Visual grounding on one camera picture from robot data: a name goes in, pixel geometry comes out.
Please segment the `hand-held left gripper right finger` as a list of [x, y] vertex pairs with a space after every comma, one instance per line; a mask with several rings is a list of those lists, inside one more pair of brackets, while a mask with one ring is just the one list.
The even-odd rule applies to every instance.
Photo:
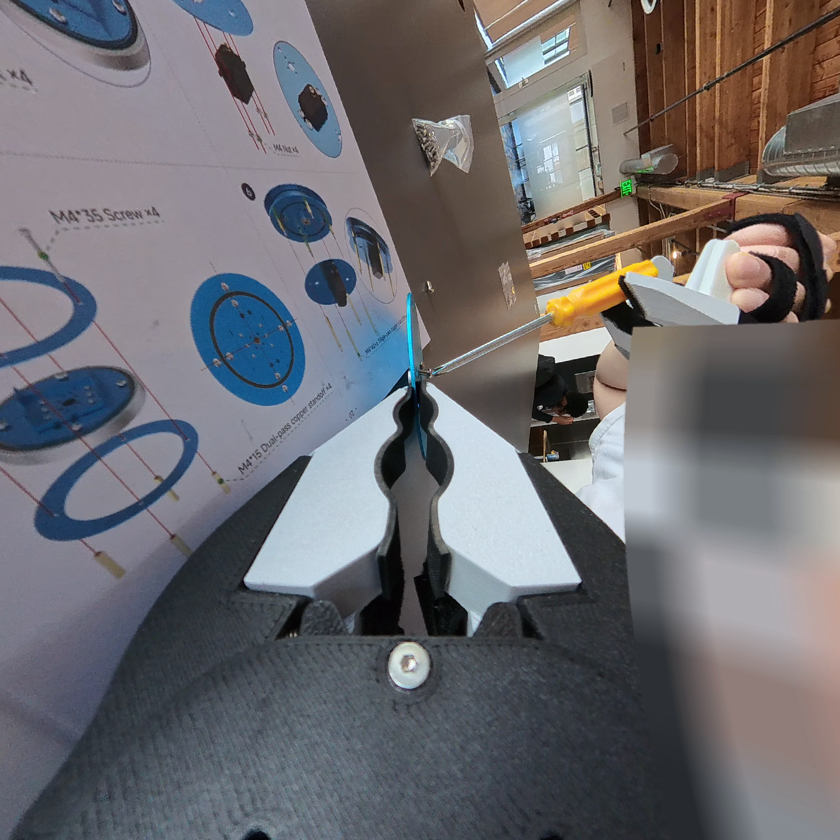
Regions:
[[430, 633], [471, 636], [494, 604], [576, 590], [581, 577], [526, 467], [547, 472], [434, 385], [417, 386], [417, 415], [438, 483], [424, 564]]

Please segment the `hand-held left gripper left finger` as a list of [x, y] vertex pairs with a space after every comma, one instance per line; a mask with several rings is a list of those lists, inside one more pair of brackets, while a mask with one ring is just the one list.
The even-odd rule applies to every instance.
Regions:
[[253, 591], [305, 595], [358, 613], [363, 634], [398, 635], [404, 570], [392, 487], [414, 430], [399, 388], [317, 448], [244, 578]]

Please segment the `yellow-handled screwdriver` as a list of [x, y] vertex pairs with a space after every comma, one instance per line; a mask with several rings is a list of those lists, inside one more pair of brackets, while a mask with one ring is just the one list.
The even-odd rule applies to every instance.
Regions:
[[545, 313], [541, 316], [496, 339], [483, 343], [479, 347], [463, 353], [451, 361], [434, 367], [431, 369], [434, 370], [432, 377], [453, 371], [529, 333], [540, 331], [544, 327], [565, 329], [574, 325], [576, 321], [601, 314], [628, 298], [627, 293], [620, 286], [620, 279], [629, 273], [647, 276], [652, 268], [654, 272], [656, 271], [652, 267], [650, 260], [644, 260], [632, 264], [627, 268], [618, 269], [573, 289], [572, 292], [564, 297], [556, 297], [549, 300], [546, 304]]

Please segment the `blue round metal plate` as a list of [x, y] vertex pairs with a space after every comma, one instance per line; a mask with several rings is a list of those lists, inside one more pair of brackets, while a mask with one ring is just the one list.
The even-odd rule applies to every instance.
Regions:
[[[411, 292], [406, 297], [406, 326], [407, 326], [407, 354], [408, 367], [412, 363], [419, 364], [423, 362], [423, 348], [421, 341], [421, 330], [419, 327], [419, 317], [417, 305]], [[421, 455], [425, 459], [427, 455], [427, 436], [422, 427], [421, 422], [421, 404], [419, 386], [421, 381], [416, 384], [413, 389], [413, 403], [414, 403], [414, 418], [416, 436], [421, 450]]]

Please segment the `wooden beam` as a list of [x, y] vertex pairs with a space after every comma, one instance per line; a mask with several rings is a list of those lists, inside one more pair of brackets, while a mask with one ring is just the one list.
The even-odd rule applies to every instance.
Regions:
[[688, 230], [711, 226], [717, 221], [734, 218], [736, 201], [744, 192], [730, 192], [716, 202], [667, 217], [661, 221], [638, 227], [604, 240], [576, 246], [555, 255], [546, 255], [531, 263], [531, 277], [547, 277], [559, 270], [567, 270], [585, 262], [618, 255], [632, 248], [640, 248], [657, 240]]

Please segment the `person's white shirt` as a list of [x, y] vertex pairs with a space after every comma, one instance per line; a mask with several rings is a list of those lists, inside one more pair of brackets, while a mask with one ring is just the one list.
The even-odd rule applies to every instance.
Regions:
[[592, 481], [576, 496], [625, 541], [624, 492], [625, 404], [598, 424], [590, 438]]

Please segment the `large glass partition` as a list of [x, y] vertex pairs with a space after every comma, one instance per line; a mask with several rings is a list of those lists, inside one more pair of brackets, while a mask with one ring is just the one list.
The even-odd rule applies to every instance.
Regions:
[[535, 218], [595, 196], [585, 84], [557, 88], [515, 110], [506, 128], [512, 130], [516, 153], [511, 179], [522, 188]]

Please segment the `clear bag of screws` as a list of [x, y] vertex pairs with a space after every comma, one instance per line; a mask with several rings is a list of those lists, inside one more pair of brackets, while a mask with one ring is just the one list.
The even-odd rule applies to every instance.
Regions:
[[413, 119], [413, 127], [426, 156], [430, 175], [435, 174], [443, 160], [469, 173], [475, 143], [468, 114], [442, 122]]

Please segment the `open assembly manual booklet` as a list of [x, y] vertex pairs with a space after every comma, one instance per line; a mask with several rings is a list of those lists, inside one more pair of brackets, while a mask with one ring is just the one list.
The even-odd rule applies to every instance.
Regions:
[[158, 594], [405, 360], [304, 2], [2, 2], [2, 838]]

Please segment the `small silver air duct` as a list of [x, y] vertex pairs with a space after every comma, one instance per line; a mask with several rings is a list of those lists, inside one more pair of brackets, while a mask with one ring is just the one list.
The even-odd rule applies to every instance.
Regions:
[[622, 175], [668, 175], [679, 165], [677, 151], [673, 144], [657, 147], [636, 159], [624, 160], [618, 171]]

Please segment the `large silver air duct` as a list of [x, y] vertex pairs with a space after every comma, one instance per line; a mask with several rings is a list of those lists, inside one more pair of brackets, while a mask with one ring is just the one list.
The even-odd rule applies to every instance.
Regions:
[[839, 176], [839, 94], [791, 112], [766, 144], [761, 175], [777, 182], [798, 175]]

